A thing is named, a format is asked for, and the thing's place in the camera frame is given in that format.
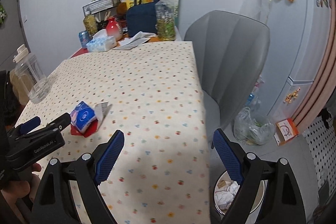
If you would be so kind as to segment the left hand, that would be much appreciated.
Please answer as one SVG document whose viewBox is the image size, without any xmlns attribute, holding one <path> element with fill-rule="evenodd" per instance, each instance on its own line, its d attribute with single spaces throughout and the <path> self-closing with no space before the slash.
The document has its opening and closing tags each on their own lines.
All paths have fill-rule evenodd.
<svg viewBox="0 0 336 224">
<path fill-rule="evenodd" d="M 40 181 L 39 176 L 33 173 L 31 183 L 28 181 L 11 181 L 7 188 L 1 190 L 7 204 L 22 223 L 25 220 L 15 203 L 17 199 L 25 196 L 29 196 L 30 201 L 34 202 Z"/>
</svg>

